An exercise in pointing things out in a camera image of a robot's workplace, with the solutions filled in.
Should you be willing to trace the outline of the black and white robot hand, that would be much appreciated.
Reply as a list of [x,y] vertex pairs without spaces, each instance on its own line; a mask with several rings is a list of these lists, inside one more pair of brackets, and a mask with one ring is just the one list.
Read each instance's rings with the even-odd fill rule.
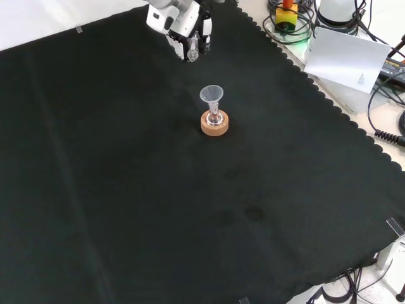
[[147,25],[165,35],[182,61],[194,62],[211,47],[212,13],[205,1],[149,1]]

